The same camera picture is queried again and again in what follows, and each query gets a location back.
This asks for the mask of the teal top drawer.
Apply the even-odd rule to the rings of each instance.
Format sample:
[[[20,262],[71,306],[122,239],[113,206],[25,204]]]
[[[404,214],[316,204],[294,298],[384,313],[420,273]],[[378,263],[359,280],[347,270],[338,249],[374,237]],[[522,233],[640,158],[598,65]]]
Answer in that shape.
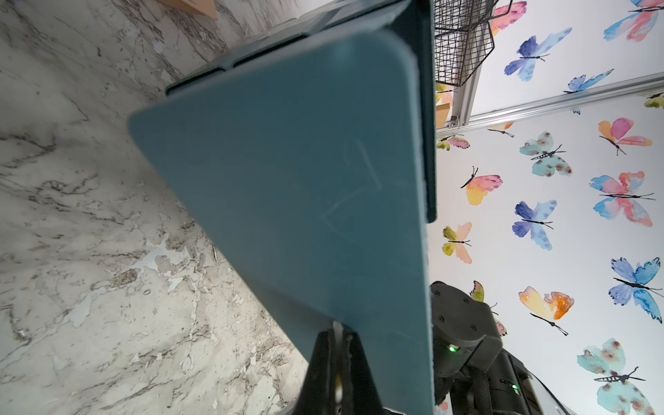
[[[305,357],[355,330],[383,404],[433,411],[418,69],[322,33],[131,115],[137,146]]]

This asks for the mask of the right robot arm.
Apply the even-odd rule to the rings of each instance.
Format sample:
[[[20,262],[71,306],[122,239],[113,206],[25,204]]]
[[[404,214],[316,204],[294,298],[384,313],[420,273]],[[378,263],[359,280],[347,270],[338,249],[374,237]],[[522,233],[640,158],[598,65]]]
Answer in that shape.
[[[573,413],[503,348],[487,304],[443,282],[430,288],[434,413]]]

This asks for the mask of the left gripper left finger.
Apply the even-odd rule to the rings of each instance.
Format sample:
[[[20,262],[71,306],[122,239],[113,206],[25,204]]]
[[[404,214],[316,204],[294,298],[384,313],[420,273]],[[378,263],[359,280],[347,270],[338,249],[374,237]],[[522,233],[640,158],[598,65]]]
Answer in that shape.
[[[340,375],[340,343],[334,330],[318,334],[309,368],[292,414],[337,414],[337,379]]]

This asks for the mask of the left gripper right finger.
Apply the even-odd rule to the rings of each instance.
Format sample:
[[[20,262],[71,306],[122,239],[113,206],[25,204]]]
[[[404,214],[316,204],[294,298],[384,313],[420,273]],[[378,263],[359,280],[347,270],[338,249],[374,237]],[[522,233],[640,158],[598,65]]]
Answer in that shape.
[[[340,351],[339,413],[383,414],[384,407],[359,335],[356,332],[344,330]]]

